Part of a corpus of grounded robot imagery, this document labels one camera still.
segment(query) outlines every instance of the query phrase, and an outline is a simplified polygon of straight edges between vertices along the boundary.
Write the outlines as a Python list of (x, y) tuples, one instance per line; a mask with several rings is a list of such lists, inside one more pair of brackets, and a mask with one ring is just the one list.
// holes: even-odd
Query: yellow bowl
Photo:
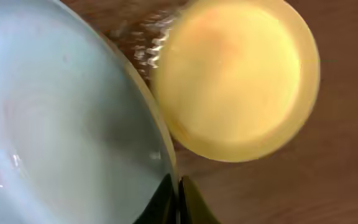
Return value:
[(277, 150), (303, 126), (319, 57), (284, 1), (198, 1), (174, 24), (154, 75), (174, 137), (201, 156), (240, 162)]

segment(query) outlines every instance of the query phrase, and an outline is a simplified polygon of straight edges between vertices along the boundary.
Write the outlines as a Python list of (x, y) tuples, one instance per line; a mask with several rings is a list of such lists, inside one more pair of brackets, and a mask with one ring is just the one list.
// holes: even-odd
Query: small yellow dish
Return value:
[(189, 150), (240, 162), (277, 150), (303, 126), (319, 57), (299, 14), (281, 0), (198, 1), (173, 26), (153, 89)]

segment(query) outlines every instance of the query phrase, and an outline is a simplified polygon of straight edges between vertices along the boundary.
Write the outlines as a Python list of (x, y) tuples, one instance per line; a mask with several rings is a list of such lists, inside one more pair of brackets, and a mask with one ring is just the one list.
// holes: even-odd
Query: brown wooden surface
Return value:
[[(171, 4), (63, 2), (103, 32)], [(321, 89), (306, 126), (283, 149), (253, 162), (225, 164), (179, 150), (179, 170), (223, 223), (358, 223), (358, 0), (288, 2), (309, 24), (321, 56)]]

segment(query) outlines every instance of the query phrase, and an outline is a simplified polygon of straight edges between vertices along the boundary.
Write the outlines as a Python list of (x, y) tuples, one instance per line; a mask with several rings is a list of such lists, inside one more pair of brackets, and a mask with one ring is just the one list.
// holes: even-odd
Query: wooden table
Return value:
[[(169, 0), (63, 0), (103, 32)], [(301, 132), (253, 162), (225, 164), (177, 151), (222, 223), (358, 224), (358, 0), (288, 0), (312, 30), (321, 89)]]

